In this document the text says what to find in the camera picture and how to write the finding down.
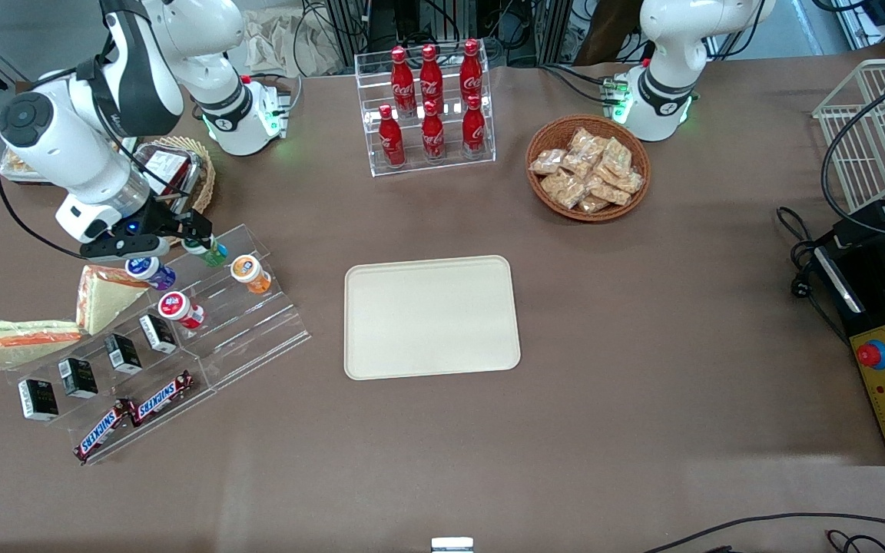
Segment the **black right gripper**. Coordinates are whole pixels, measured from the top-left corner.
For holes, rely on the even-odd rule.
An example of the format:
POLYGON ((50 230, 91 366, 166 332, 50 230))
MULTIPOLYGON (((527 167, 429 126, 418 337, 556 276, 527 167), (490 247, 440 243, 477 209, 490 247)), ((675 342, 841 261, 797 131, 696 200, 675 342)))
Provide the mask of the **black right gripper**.
POLYGON ((169 236, 170 247, 181 245, 184 239, 210 243, 212 223, 195 209, 176 213, 166 200, 150 196, 144 206, 129 217, 129 236, 169 236))

